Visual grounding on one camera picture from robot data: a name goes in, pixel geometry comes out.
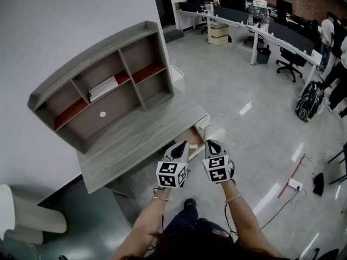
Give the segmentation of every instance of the black pants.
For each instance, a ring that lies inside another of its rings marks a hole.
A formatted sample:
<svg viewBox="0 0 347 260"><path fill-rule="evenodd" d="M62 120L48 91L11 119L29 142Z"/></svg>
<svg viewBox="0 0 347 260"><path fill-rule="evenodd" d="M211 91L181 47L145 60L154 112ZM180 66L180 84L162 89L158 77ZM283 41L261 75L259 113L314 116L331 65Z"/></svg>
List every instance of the black pants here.
<svg viewBox="0 0 347 260"><path fill-rule="evenodd" d="M326 89L338 78L340 78L340 83L332 91L329 97L331 109L334 109L347 96L347 69L345 69L341 62L332 68L324 83L321 84L321 87Z"/></svg>
<svg viewBox="0 0 347 260"><path fill-rule="evenodd" d="M184 209L175 215L170 224L165 228L164 234L171 235L190 229L211 231L228 236L228 232L219 225L204 218L198 219L198 213L194 207Z"/></svg>

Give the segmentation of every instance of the black bag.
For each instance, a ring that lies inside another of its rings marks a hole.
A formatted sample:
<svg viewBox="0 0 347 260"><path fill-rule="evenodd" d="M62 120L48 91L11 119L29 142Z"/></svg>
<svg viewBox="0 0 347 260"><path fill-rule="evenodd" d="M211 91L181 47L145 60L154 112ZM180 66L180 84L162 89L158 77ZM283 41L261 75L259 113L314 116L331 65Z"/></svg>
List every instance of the black bag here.
<svg viewBox="0 0 347 260"><path fill-rule="evenodd" d="M313 118L324 100L324 91L319 86L320 83L311 81L295 108L297 116L306 122Z"/></svg>

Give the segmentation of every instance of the extension cord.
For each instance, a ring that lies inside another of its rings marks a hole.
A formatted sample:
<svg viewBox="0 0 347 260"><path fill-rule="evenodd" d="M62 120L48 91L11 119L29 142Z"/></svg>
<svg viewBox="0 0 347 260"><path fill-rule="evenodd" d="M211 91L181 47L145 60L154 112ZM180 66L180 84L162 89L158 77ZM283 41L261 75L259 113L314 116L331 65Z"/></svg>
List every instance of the extension cord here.
<svg viewBox="0 0 347 260"><path fill-rule="evenodd" d="M289 187L292 187L293 189L296 189L298 191L301 191L303 189L303 184L296 181L295 179L293 178L290 178L289 181L288 181L288 186Z"/></svg>

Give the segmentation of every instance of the gray tile floor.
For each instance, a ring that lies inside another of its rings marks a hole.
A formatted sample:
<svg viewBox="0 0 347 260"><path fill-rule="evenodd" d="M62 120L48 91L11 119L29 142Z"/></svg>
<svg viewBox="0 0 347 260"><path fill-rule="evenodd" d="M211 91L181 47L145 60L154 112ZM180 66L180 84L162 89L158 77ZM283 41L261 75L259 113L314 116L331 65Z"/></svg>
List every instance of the gray tile floor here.
<svg viewBox="0 0 347 260"><path fill-rule="evenodd" d="M328 166L326 162L346 142L347 119L339 121L337 110L331 114L324 106L311 122L299 120L294 113L295 98L304 83L300 78L293 83L289 72L276 73L275 60L281 58L279 47L270 44L268 64L251 66L252 49L243 44L247 34L232 29L231 35L233 43L216 47L207 44L207 35L201 35L200 30L188 32L168 44L170 62L185 74L191 99L210 114L211 137L227 144L236 165L237 188L257 212L261 226L293 196L294 190L288 188L277 198L301 154L311 158L317 174L324 173L324 193L319 197L312 192L313 167L304 160L305 166L301 165L294 178L304 184L307 196L304 191L298 193L294 203L264 228L270 242L290 258L299 257L315 236L306 255L316 247L322 253L342 248L347 241L347 216L340 211L347 198L347 181L341 184L337 199L338 184L327 183L345 173L345 164L338 165L336 160ZM311 65L307 63L299 69L305 78ZM250 101L251 109L240 115L239 111ZM300 147L295 159L293 155ZM208 182L202 158L203 153L193 158L184 188L172 192L164 224L182 208L184 199L193 197L200 217L227 228L221 187ZM155 166L132 176L140 207L149 201L156 185L154 171Z"/></svg>

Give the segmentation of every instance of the black shoe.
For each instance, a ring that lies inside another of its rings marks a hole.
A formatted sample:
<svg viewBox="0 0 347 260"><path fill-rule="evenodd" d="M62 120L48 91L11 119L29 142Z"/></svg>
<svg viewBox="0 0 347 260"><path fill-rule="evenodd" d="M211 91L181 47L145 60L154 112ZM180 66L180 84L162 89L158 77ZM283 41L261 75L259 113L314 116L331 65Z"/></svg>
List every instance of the black shoe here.
<svg viewBox="0 0 347 260"><path fill-rule="evenodd" d="M184 209L187 209L189 207L193 207L196 208L196 201L192 198L188 198L185 202L184 202Z"/></svg>

